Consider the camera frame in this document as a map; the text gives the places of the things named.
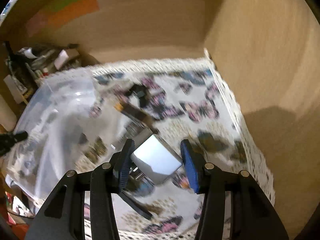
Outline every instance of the metal screw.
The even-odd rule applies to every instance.
[[[74,170],[70,170],[66,173],[67,177],[72,177],[73,175],[75,175],[76,172]]]
[[[107,170],[107,169],[109,169],[111,167],[111,164],[110,163],[103,163],[102,164],[102,168],[104,169],[104,170]]]
[[[214,165],[212,163],[206,163],[204,165],[204,167],[207,169],[207,170],[212,170],[214,168]]]
[[[246,178],[249,177],[249,175],[250,175],[250,173],[247,172],[247,171],[245,171],[245,170],[241,171],[240,174],[241,174],[243,177],[246,177]]]

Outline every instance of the wooden surface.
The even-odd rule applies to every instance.
[[[320,201],[320,26],[304,0],[224,0],[205,42],[296,236]]]
[[[274,174],[275,208],[295,237],[320,201],[320,26],[306,2],[97,1],[99,11],[59,29],[28,38],[21,21],[4,37],[14,49],[79,43],[100,62],[200,57],[207,47]]]

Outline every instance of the blue gripper pad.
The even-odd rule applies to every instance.
[[[195,193],[199,194],[205,160],[201,154],[193,151],[187,139],[181,141],[180,152],[190,187]]]
[[[117,186],[120,190],[123,190],[128,183],[129,172],[132,163],[130,156],[134,150],[134,141],[132,139],[127,139],[121,153],[119,154],[118,160],[113,167],[113,174],[118,179]]]

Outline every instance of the small box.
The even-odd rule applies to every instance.
[[[158,185],[182,165],[180,156],[158,135],[151,135],[131,155],[137,167]]]
[[[59,56],[55,59],[54,65],[56,69],[59,70],[69,60],[72,60],[78,56],[79,56],[79,53],[76,49],[63,49],[60,52]]]

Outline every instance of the plastic bag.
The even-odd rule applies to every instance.
[[[16,144],[7,171],[31,198],[44,200],[60,178],[74,168],[78,143],[96,95],[90,73],[83,69],[45,80],[21,116],[14,132],[27,131]]]

